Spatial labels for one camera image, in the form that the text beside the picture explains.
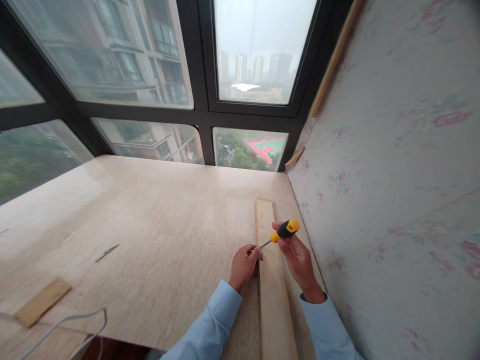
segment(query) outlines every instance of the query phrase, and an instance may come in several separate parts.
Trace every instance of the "wire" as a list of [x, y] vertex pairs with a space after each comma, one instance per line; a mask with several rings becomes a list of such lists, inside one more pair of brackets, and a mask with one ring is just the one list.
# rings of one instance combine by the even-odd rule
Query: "wire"
[[[62, 323], [68, 321], [68, 320], [76, 320], [76, 319], [84, 319], [84, 318], [89, 318], [95, 314], [98, 314], [99, 312], [103, 311], [103, 326], [99, 331], [96, 332], [93, 336], [89, 337], [87, 340], [82, 342], [79, 347], [76, 348], [75, 352], [73, 353], [72, 356], [70, 356], [70, 360], [72, 360], [84, 347], [86, 347], [88, 344], [92, 342], [93, 339], [95, 339], [103, 329], [105, 329], [105, 326], [107, 326], [107, 322], [109, 321], [107, 317], [107, 308], [102, 307], [98, 309], [97, 311], [88, 313], [88, 314], [80, 314], [80, 315], [71, 315], [63, 318], [59, 322], [57, 322], [55, 325], [53, 325], [43, 336], [38, 340], [31, 348], [29, 348], [18, 360], [24, 360], [26, 359], [56, 328], [58, 328]], [[100, 354], [98, 354], [98, 360], [102, 359], [102, 352], [104, 350], [104, 339], [100, 337]]]

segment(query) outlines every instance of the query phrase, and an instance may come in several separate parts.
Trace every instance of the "glass pane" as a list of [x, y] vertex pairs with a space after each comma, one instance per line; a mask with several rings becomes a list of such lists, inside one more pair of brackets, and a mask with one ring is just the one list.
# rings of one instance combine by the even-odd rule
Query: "glass pane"
[[316, 0], [215, 0], [219, 99], [287, 105]]
[[43, 102], [40, 94], [0, 49], [0, 108]]
[[276, 172], [288, 136], [285, 132], [214, 127], [215, 164]]
[[61, 120], [3, 131], [0, 205], [93, 158]]
[[77, 100], [194, 108], [176, 1], [8, 2]]
[[94, 117], [116, 155], [204, 164], [200, 135], [190, 125]]

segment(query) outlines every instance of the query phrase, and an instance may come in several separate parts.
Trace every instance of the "person's left hand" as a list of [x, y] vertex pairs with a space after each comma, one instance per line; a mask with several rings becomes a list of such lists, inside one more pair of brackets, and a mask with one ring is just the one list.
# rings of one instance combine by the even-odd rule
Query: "person's left hand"
[[245, 245], [236, 252], [231, 262], [231, 277], [228, 284], [237, 293], [244, 287], [245, 283], [254, 273], [255, 265], [260, 255], [260, 248], [256, 245]]

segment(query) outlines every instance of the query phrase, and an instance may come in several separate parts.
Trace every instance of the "plywood board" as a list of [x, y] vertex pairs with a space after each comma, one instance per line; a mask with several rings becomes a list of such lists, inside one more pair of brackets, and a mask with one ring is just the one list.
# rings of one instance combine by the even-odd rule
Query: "plywood board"
[[[17, 360], [49, 328], [49, 325], [37, 324], [27, 329], [14, 319], [0, 318], [0, 359]], [[68, 360], [87, 336], [82, 332], [57, 328], [31, 353], [28, 359]]]
[[23, 326], [31, 327], [71, 288], [68, 282], [57, 277], [15, 313], [16, 319]]
[[[255, 199], [256, 243], [261, 246], [270, 239], [275, 222], [271, 200]], [[290, 315], [280, 249], [276, 243], [262, 248], [259, 267], [260, 337], [262, 359], [298, 359], [294, 327]]]
[[[61, 275], [72, 290], [43, 323], [107, 307], [104, 336], [167, 350], [230, 278], [238, 248], [256, 243], [257, 197], [274, 200], [277, 220], [299, 220], [311, 249], [286, 174], [96, 157], [0, 206], [0, 232], [10, 229], [0, 236], [0, 313], [15, 314]], [[298, 355], [314, 359], [301, 290], [289, 273], [285, 280]], [[223, 358], [259, 359], [256, 278], [241, 295]], [[99, 314], [64, 325], [94, 334], [102, 324]]]

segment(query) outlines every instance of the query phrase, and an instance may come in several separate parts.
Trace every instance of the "wall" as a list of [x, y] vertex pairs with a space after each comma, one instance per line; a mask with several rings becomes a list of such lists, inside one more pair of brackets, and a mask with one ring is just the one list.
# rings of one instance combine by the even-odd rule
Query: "wall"
[[367, 1], [288, 172], [366, 359], [480, 358], [480, 5]]

